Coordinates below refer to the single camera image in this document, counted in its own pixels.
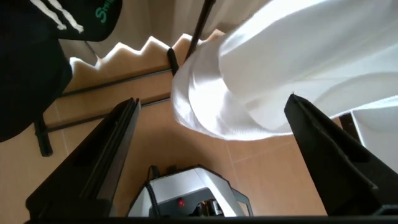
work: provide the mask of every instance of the beige curtain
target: beige curtain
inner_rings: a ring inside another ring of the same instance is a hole
[[[228,32],[253,15],[269,0],[217,0],[202,39],[213,30]],[[102,42],[60,40],[66,57],[77,57],[94,65],[121,42],[140,50],[150,36],[168,46],[182,34],[193,34],[204,0],[124,0],[122,11],[112,34]]]

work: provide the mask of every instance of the brown floor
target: brown floor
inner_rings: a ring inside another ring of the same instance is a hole
[[[189,40],[174,46],[181,64]],[[120,49],[95,69],[77,62],[67,91],[167,68],[166,49],[150,43],[142,55]],[[118,84],[58,99],[45,112],[49,126],[105,113],[129,97],[152,101],[170,94],[172,75]],[[32,191],[79,145],[100,121],[50,133],[54,153],[42,157],[34,129],[0,143],[0,223],[22,223],[29,218],[24,202]],[[147,169],[164,171],[202,164],[220,173],[246,194],[255,215],[324,215],[325,209],[292,136],[253,142],[222,141],[188,130],[174,121],[170,102],[142,109],[119,181],[114,204],[125,215]]]

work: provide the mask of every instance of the metal rack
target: metal rack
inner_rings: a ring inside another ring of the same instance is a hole
[[[214,3],[216,2],[216,0],[205,0],[205,2],[203,3],[203,7],[201,9],[201,13],[197,22],[197,26],[195,28],[195,32],[193,33],[192,36],[192,41],[189,47],[189,50],[187,52],[187,56],[185,59],[189,58],[189,56],[191,56],[191,54],[195,51],[196,46],[198,44],[199,38],[201,36],[201,33],[203,31],[203,28],[205,27],[207,18],[211,12],[211,8],[213,7]],[[163,69],[163,70],[159,70],[159,71],[155,71],[155,72],[150,72],[150,73],[145,73],[142,75],[138,75],[135,77],[129,77],[129,78],[123,78],[120,80],[116,80],[116,81],[111,81],[111,82],[107,82],[107,83],[102,83],[99,85],[95,85],[95,86],[89,86],[86,88],[82,88],[80,90],[73,90],[73,91],[69,91],[66,93],[62,93],[62,95],[59,97],[66,97],[66,96],[72,96],[72,95],[76,95],[76,94],[80,94],[80,93],[84,93],[84,92],[88,92],[88,91],[92,91],[92,90],[97,90],[100,88],[104,88],[104,87],[108,87],[108,86],[113,86],[113,85],[117,85],[119,83],[124,83],[124,82],[129,82],[129,81],[133,81],[133,80],[137,80],[140,78],[145,78],[145,77],[149,77],[149,76],[153,76],[153,75],[160,75],[163,74],[165,72],[172,72],[173,76],[176,74],[177,70],[178,70],[178,63],[177,63],[177,59],[175,57],[175,53],[173,49],[169,49],[167,51],[167,58],[169,60],[169,64],[170,64],[170,68],[168,69]],[[161,103],[161,102],[165,102],[167,100],[169,100],[170,97],[166,97],[160,100],[156,100],[156,101],[151,101],[148,103],[144,103],[142,104],[142,107],[144,106],[150,106],[150,105],[154,105],[156,103]],[[51,156],[53,153],[52,150],[52,146],[50,143],[50,139],[49,139],[49,133],[53,132],[53,131],[59,131],[61,129],[65,129],[65,128],[69,128],[69,127],[73,127],[79,124],[84,124],[90,121],[95,121],[97,119],[101,119],[106,117],[108,114],[101,114],[101,115],[97,115],[97,116],[92,116],[89,118],[85,118],[85,119],[81,119],[78,121],[74,121],[74,122],[70,122],[67,124],[62,124],[62,125],[58,125],[56,127],[53,128],[48,128],[45,121],[44,121],[44,117],[43,115],[34,122],[34,126],[35,126],[35,134],[37,136],[37,141],[39,142],[39,147],[40,147],[40,152],[42,154],[42,156],[44,157],[48,157]]]

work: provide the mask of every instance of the black cloth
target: black cloth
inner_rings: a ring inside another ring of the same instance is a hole
[[[58,39],[104,40],[122,7],[122,0],[58,1],[84,32],[79,34],[46,0],[42,2],[66,30],[58,30],[57,23],[29,0],[0,1],[0,142],[41,117],[72,79]]]

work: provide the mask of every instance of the cable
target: cable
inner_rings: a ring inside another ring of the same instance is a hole
[[[149,183],[149,181],[150,181],[149,176],[150,176],[150,171],[151,170],[152,170],[152,173],[153,173],[154,177],[155,176],[159,176],[159,171],[158,171],[157,166],[153,166],[153,165],[150,166],[149,169],[148,169],[147,183],[146,183],[145,187],[148,190],[149,197],[150,197],[150,202],[152,204],[152,208],[154,209],[155,217],[156,218],[160,218],[160,209],[159,209],[159,206],[158,206],[157,201],[156,201],[155,192],[154,192],[154,189],[152,188],[151,184]]]

